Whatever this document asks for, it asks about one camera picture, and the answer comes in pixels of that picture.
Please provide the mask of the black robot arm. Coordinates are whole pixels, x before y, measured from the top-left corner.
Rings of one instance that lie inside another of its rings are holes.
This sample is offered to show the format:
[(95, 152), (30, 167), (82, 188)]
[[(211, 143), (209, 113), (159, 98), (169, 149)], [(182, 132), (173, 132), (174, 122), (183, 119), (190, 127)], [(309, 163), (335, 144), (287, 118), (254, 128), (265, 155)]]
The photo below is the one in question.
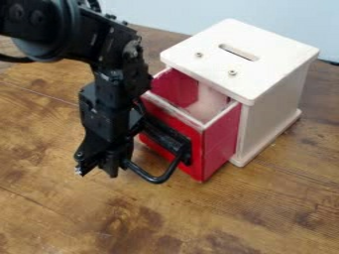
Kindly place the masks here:
[(94, 82), (79, 93), (84, 140), (76, 173), (100, 168), (116, 177), (131, 159), (135, 106), (153, 79), (137, 31), (100, 12), (96, 0), (0, 0), (0, 35), (24, 53), (0, 54), (0, 61), (90, 65)]

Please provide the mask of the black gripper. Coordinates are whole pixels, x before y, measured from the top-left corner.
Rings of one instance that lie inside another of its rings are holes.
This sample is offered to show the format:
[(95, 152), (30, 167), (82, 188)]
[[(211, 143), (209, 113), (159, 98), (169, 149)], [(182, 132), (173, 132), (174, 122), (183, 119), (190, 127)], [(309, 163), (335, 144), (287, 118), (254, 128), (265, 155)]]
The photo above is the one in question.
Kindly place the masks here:
[(141, 130), (138, 108), (146, 88), (124, 82), (94, 82), (80, 91), (80, 116), (84, 140), (75, 152), (76, 173), (84, 177), (100, 168), (118, 177), (133, 158), (134, 136)]

